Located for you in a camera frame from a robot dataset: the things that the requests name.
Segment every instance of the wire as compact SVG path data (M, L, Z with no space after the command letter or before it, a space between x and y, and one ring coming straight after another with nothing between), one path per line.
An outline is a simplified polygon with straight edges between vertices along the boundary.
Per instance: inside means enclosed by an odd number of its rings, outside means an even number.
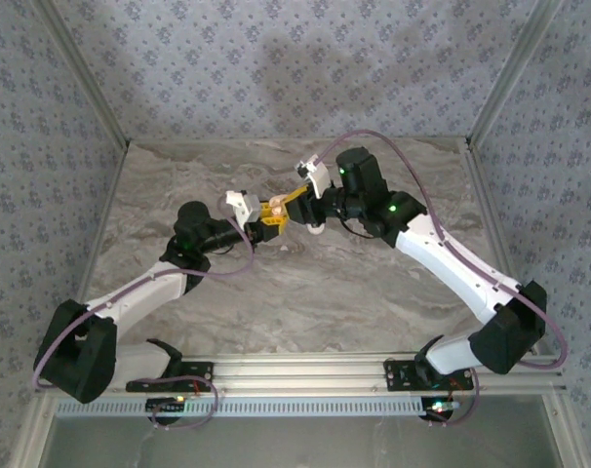
M343 229L345 229L347 232L354 234L355 236L358 236L362 239L375 239L374 236L366 236L364 234L360 234L356 231L353 231L352 228L350 228L350 226L347 225L347 223L345 222L345 219L339 219L339 221L341 223L341 226L343 226Z
M57 336L57 338L55 338L53 340L53 342L51 343L51 346L49 346L49 348L46 350L44 355L42 355L42 358L40 359L37 366L35 367L35 369L33 371L33 375L31 377L31 385L33 386L33 388L35 388L37 390L55 388L55 385L46 385L46 384L40 383L40 374L42 373L42 369L47 365L47 363L49 362L49 360L51 359L51 357L53 356L55 351L59 348L61 343L74 331L74 329L76 329L78 326L80 326L82 323L84 323L90 317L94 316L95 314L97 314L101 310L105 309L107 307L107 304L115 304L120 299L125 297L127 294L132 293L133 291L142 287L146 283L148 283L150 281L154 281L157 278L161 278L162 276L182 273L185 275L201 276L204 278L230 278L232 276L239 275L241 273L245 273L245 272L249 271L253 266L253 262L255 261L255 250L253 248L252 243L250 242L250 239L248 239L248 236L246 235L246 233L243 231L243 229L241 227L239 227L239 224L237 224L237 222L234 221L228 214L224 213L224 211L222 209L222 203L225 200L225 198L226 198L225 196L222 196L219 198L219 200L217 200L217 209L223 215L226 216L226 220L228 222L230 222L230 224L239 233L239 235L242 237L242 240L244 241L244 244L248 248L248 252L249 252L250 256L244 266L242 266L238 270L230 271L228 273L213 273L213 272L208 272L208 271L190 270L190 269L186 269L186 268L170 268L168 270L159 271L152 276L146 276L144 278L141 278L140 280L137 280L134 283L128 285L126 288L121 290L119 293L117 293L117 294L113 295L111 298L109 298L108 301L97 305L93 309L88 310L87 312L85 312L84 314L79 316L77 319L75 319L65 329L63 329L63 331Z
M381 139L382 141L384 141L386 144L388 144L391 147L391 149L395 152L395 154L397 154L399 156L399 158L402 160L402 162L404 163L406 168L409 170L409 173L411 173L411 176L413 176L413 179L416 182L417 186L419 187L419 191L421 192L421 195L423 195L423 199L425 200L425 205L427 206L428 212L430 213L430 217L432 218L432 223L434 224L434 230L436 231L436 233L439 237L439 240L448 249L448 251L450 251L450 253L453 256L455 256L455 258L458 261L460 261L464 266L466 266L473 273L480 276L482 279L489 282L493 286L497 285L497 287L501 291L504 291L505 293L507 293L507 294L511 295L512 297L514 297L515 299L519 300L525 306L529 307L530 310L532 312L534 312L538 317L540 317L540 319L542 319L545 322L545 324L547 324L549 326L549 328L553 331L553 333L556 335L556 338L558 339L558 342L560 343L560 356L555 361L553 361L552 363L549 363L549 364L535 364L535 363L528 363L525 361L520 361L519 364L521 364L522 366L525 366L527 368L541 369L541 370L546 370L546 371L559 368L565 362L565 360L567 359L567 355L569 354L569 346L567 345L567 341L566 341L564 335L562 334L562 332L560 331L560 328L558 328L556 323L547 314L545 314L545 312L542 311L540 309L540 307L535 305L533 302L531 302L529 299L527 299L525 296L521 295L519 292L515 291L514 289L512 289L506 285L500 284L496 278L491 276L486 271L483 271L477 265L473 264L469 259L465 258L462 255L462 253L460 253L452 245L452 243L450 243L450 241L448 239L446 239L443 225L441 224L439 217L436 215L436 211L434 210L434 205L432 204L432 200L430 199L430 196L429 196L427 190L425 189L425 185L421 182L421 179L419 178L418 174L414 170L413 165L408 160L408 158L404 155L402 150L400 150L400 148L398 148L397 145L393 141L391 141L387 136L384 136L383 134L376 132L374 130L353 130L351 132L348 132L346 134L339 136L337 139L335 139L335 141L333 141L330 145L328 145L328 147L326 149L324 149L324 151L322 151L322 153L317 158L317 160L315 161L314 164L316 166L318 164L320 164L322 162L322 160L325 157L327 157L328 154L333 149L335 149L340 143L342 143L346 139L348 139L350 137L354 137L356 135L371 135L373 137L377 137L377 138Z
M226 255L228 254L230 251L232 251L235 248L235 246L230 246L228 249L226 249L223 252L213 252L214 255Z
M194 383L194 387L197 387L197 382L204 383L209 387L211 393L214 395L214 402L209 409L209 412L203 417L200 421L191 422L189 424L179 424L176 426L166 426L164 424L160 424L157 421L157 414L161 409L169 405L169 402L160 403L155 408L152 409L152 414L150 415L150 420L152 421L153 426L155 429L163 429L165 431L177 431L180 429L196 429L200 426L207 424L214 414L217 411L217 407L219 405L219 393L217 391L216 386L204 377L200 377L197 375L182 375L179 377L166 377L166 378L140 378L138 380L134 380L137 383L173 383L173 382L184 382L186 380L191 380Z
M451 385L453 385L454 387L458 387L458 390L460 390L460 391L464 390L455 378L450 377L449 381L450 381ZM448 395L448 402L450 402L452 400L452 396L453 396L453 390L450 390L450 395Z
M436 424L439 424L444 427L457 426L458 424L461 424L464 421L466 421L467 419L469 419L469 417L471 417L471 415L478 408L478 406L480 405L480 378L478 378L478 373L473 368L471 368L471 375L473 376L473 387L475 389L475 393L473 395L473 400L471 401L471 406L469 407L467 412L465 414L463 414L461 417L459 417L458 419L455 419L453 421L446 421L445 418L443 416L441 416L441 414L437 414L435 411L427 409L425 411L427 414L429 414L432 417L436 417L437 419L439 419L441 421L441 422L434 421L434 422L436 422Z

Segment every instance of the black mounting bracket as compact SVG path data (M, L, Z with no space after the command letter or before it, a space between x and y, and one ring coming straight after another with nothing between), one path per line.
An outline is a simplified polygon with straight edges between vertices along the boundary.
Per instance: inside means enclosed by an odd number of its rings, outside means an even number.
M149 398L143 408L146 412L153 412L157 406L161 406L160 412L183 412L185 410L185 402L179 402L176 398ZM152 420L153 417L162 426L169 426L180 419L177 416L148 416L148 419Z
M387 359L384 362L384 378L389 392L441 391L452 392L473 390L473 378L470 370L457 370L450 375L428 384L416 372L414 361L396 361Z
M181 361L177 365L176 374L168 375L168 377L182 377L186 375L203 377L213 382L214 363L208 361ZM129 393L191 393L196 391L199 393L210 393L211 389L202 382L192 380L171 383L142 383L139 381L127 383L127 392Z

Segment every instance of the black joint housing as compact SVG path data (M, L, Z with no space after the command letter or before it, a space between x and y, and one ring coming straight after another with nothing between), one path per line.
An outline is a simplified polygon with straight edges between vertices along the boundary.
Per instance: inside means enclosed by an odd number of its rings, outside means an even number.
M159 257L159 261L167 261L172 265L185 270L209 271L211 263L201 253L195 250L185 249L177 236L170 239L166 251ZM187 275L185 294L189 293L200 284L204 277L198 275Z
M335 188L328 188L324 191L324 198L320 201L315 197L315 190L312 184L308 184L306 191L285 204L289 219L298 224L311 224L319 226L326 222L325 201Z
M383 203L389 190L377 159L367 149L361 147L343 151L336 157L336 164L345 193L356 195L362 208Z
M187 202L178 209L175 233L180 243L190 246L211 236L208 221L211 220L207 205L202 202Z
M519 290L541 310L546 311L547 293L535 281ZM516 298L495 307L496 315L469 336L471 351L495 373L505 374L528 353L545 334L545 322Z
M53 341L87 310L87 305L72 299L57 308L38 350L34 368ZM111 318L90 317L61 342L42 369L41 377L81 403L95 400L113 377L117 329ZM77 336L85 336L85 339L78 340Z
M426 208L412 195L392 192L383 205L372 210L368 218L361 222L367 232L395 248L398 234L408 231L409 222L418 215L426 214Z

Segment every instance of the wall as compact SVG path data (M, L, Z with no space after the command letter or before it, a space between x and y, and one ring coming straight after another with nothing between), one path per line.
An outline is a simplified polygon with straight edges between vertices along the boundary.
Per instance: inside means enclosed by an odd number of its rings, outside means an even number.
M57 4L125 135L189 139L466 135L533 0Z
M28 1L0 0L0 466L37 343L77 292L119 157Z
M591 450L591 0L565 4L480 148L522 276L549 292Z

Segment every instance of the gray marble tabletop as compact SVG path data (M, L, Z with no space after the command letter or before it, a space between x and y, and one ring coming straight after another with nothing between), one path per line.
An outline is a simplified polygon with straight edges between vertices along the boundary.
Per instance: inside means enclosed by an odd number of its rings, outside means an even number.
M89 297L110 292L147 270L174 234L178 208L205 202L221 217L217 198L229 189L260 197L298 187L294 164L320 152L326 140L207 141L132 145L116 189ZM464 171L459 140L397 139L427 185L447 229L492 261L479 209ZM384 143L353 139L377 158L389 188L420 194ZM238 245L210 255L212 270L246 261ZM185 355L306 351L414 351L444 332L474 325L468 308L411 258L379 240L358 238L329 220L320 236L290 223L259 245L251 272L206 279L178 301L134 326L123 343L158 337Z

